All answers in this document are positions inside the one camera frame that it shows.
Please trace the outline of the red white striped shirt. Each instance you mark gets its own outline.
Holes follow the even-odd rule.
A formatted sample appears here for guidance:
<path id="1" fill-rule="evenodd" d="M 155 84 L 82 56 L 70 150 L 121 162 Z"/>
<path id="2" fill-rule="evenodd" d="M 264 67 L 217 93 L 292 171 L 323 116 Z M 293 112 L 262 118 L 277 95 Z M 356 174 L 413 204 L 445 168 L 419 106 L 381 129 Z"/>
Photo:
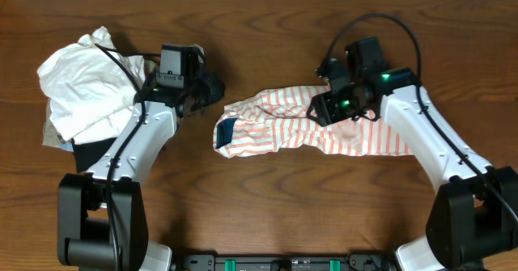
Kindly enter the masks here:
<path id="1" fill-rule="evenodd" d="M 213 148 L 226 158 L 316 147 L 327 155 L 411 155 L 401 136 L 383 121 L 340 121 L 322 127 L 306 117 L 313 96 L 327 86 L 296 86 L 260 91 L 228 104 L 214 127 Z"/>

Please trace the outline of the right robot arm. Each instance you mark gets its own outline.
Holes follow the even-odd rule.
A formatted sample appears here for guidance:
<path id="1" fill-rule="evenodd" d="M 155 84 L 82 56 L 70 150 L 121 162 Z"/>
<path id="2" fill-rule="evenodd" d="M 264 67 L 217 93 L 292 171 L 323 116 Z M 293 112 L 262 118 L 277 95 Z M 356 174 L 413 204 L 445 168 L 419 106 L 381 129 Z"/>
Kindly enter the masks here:
<path id="1" fill-rule="evenodd" d="M 477 269 L 517 247 L 517 174 L 495 168 L 471 149 L 432 104 L 420 77 L 393 69 L 377 38 L 346 46 L 347 63 L 325 56 L 316 73 L 329 91 L 312 98 L 307 116 L 320 126 L 373 112 L 410 148 L 435 191 L 426 233 L 398 247 L 400 270 Z"/>

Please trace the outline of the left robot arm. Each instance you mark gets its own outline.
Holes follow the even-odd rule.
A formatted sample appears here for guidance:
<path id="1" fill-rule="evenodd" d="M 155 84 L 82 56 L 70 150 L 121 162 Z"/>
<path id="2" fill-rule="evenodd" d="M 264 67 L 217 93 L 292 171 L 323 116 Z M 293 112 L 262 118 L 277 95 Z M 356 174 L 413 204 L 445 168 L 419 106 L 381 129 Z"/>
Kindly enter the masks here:
<path id="1" fill-rule="evenodd" d="M 149 239 L 142 185 L 181 119 L 219 102 L 224 83 L 197 44 L 163 44 L 159 68 L 135 85 L 132 116 L 83 174 L 57 190 L 57 258 L 80 270 L 174 270 L 170 247 Z"/>

